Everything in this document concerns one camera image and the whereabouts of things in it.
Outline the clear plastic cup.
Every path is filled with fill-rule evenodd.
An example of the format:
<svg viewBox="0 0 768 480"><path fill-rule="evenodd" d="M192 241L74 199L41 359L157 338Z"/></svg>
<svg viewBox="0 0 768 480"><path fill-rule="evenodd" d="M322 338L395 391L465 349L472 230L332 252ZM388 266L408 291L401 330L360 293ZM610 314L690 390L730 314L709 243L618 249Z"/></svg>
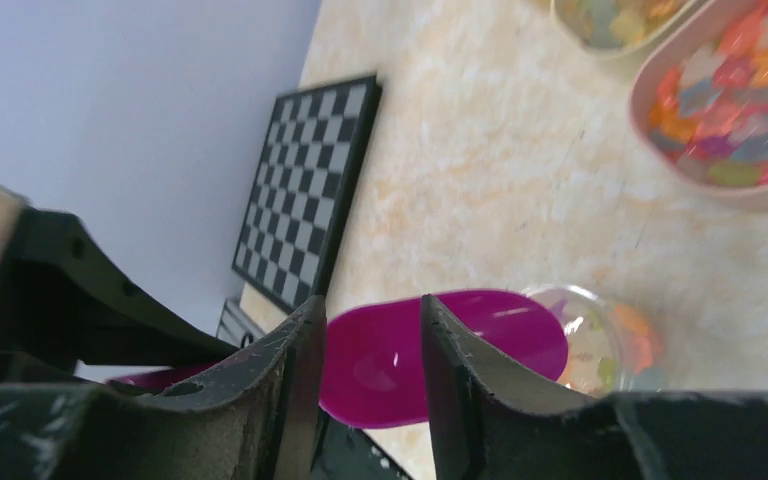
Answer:
<svg viewBox="0 0 768 480"><path fill-rule="evenodd" d="M552 312L562 327L568 356L559 384L595 398L664 387L663 344L635 308L575 285L536 285L523 294Z"/></svg>

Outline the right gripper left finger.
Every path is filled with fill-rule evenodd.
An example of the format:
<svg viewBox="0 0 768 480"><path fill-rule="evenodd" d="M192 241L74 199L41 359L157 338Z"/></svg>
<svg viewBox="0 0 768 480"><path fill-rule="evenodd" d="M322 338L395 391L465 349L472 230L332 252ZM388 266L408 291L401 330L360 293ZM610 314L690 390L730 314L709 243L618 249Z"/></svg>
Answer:
<svg viewBox="0 0 768 480"><path fill-rule="evenodd" d="M0 479L306 479L326 309L158 395L93 383L0 384Z"/></svg>

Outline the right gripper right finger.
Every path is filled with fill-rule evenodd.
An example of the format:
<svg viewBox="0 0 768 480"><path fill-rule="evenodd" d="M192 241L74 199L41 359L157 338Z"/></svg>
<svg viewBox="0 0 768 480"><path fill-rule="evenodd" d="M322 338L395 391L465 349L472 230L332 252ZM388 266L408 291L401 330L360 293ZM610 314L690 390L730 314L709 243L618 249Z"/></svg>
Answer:
<svg viewBox="0 0 768 480"><path fill-rule="evenodd" d="M768 479L768 392L595 399L520 365L435 296L420 318L440 479Z"/></svg>

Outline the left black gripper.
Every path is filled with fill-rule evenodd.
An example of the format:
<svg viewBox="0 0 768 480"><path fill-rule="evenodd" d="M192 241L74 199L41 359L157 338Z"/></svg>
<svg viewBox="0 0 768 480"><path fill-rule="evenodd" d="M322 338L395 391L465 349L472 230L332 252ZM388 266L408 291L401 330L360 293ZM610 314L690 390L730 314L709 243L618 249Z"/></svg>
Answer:
<svg viewBox="0 0 768 480"><path fill-rule="evenodd" d="M0 383L69 380L78 363L189 367L236 347L132 282L71 213L25 208L0 253Z"/></svg>

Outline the purple plastic scoop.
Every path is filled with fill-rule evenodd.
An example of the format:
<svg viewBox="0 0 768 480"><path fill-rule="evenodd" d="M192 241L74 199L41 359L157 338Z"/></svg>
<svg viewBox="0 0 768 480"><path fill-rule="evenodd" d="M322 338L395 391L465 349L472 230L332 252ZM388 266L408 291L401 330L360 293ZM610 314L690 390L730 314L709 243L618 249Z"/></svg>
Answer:
<svg viewBox="0 0 768 480"><path fill-rule="evenodd" d="M555 316L540 304L501 290L428 295L471 333L557 383L568 344ZM429 426L420 318L424 296L356 308L335 319L326 316L318 412L361 429ZM123 383L136 389L133 396L158 395L208 368L149 372Z"/></svg>

